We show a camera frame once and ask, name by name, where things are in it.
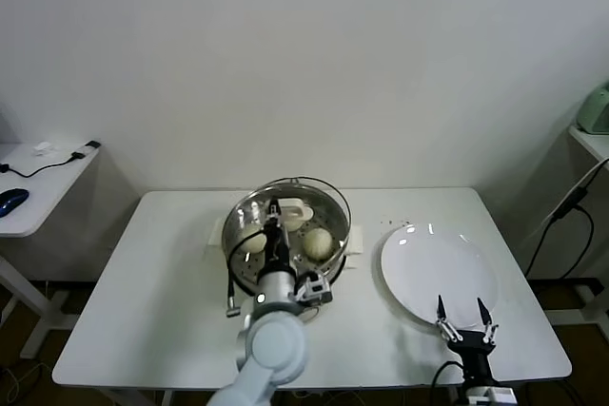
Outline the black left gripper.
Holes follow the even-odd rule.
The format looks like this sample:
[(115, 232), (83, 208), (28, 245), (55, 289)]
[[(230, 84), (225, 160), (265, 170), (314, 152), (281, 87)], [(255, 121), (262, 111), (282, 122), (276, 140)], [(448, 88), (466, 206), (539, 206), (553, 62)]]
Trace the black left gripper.
[(288, 235), (289, 231), (286, 226), (285, 212), (279, 206), (276, 198), (268, 201), (264, 233), (266, 236), (264, 272), (289, 272), (289, 247), (285, 239), (285, 235)]

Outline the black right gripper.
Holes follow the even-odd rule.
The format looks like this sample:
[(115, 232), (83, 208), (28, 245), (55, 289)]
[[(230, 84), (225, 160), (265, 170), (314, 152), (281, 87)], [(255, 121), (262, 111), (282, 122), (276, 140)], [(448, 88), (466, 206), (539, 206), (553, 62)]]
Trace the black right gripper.
[(449, 341), (449, 349), (461, 358), (465, 380), (493, 380), (488, 357), (495, 349), (495, 334), (499, 325), (493, 323), (490, 311), (481, 298), (478, 298), (478, 306), (484, 332), (459, 332), (448, 320), (442, 296), (438, 295), (436, 326), (442, 337)]

